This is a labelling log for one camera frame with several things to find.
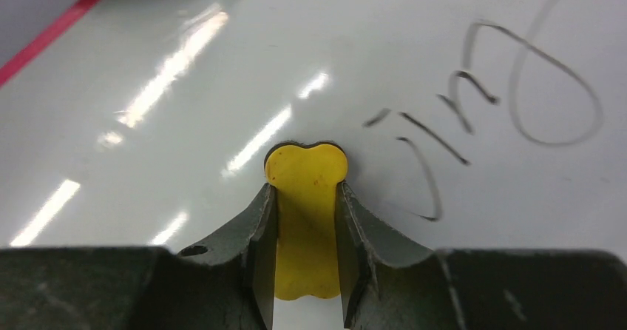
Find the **yellow bone shaped eraser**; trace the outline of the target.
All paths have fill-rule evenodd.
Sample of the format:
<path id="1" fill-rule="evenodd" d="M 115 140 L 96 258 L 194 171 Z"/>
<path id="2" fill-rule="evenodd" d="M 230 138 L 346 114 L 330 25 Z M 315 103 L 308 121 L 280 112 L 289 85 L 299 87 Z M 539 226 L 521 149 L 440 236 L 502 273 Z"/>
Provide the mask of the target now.
<path id="1" fill-rule="evenodd" d="M 336 188 L 348 174 L 346 154 L 329 142 L 285 142 L 272 149 L 264 167 L 277 191 L 275 296 L 338 296 L 334 218 Z"/>

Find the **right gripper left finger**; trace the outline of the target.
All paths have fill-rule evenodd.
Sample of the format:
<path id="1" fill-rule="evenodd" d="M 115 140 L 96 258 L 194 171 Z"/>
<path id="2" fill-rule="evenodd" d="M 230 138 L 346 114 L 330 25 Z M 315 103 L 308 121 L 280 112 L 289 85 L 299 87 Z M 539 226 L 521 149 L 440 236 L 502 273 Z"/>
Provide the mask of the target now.
<path id="1" fill-rule="evenodd" d="M 277 191 L 265 183 L 241 213 L 178 252 L 205 271 L 192 303 L 207 329 L 271 329 L 277 240 Z"/>

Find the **pink framed whiteboard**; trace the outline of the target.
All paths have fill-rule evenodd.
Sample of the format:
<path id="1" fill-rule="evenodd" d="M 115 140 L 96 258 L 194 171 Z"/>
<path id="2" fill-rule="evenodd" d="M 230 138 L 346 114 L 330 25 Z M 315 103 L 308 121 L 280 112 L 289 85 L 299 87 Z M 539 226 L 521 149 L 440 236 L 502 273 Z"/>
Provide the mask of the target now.
<path id="1" fill-rule="evenodd" d="M 76 0 L 1 69 L 1 327 L 207 329 L 285 142 L 432 250 L 418 329 L 626 327 L 626 0 Z"/>

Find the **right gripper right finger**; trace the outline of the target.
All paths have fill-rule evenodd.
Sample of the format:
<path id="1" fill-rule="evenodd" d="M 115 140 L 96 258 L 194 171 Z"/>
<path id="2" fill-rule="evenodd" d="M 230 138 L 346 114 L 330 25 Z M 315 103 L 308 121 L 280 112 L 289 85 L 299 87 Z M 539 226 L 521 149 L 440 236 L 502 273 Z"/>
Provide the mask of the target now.
<path id="1" fill-rule="evenodd" d="M 336 188 L 335 236 L 344 326 L 418 329 L 418 265 L 433 253 Z"/>

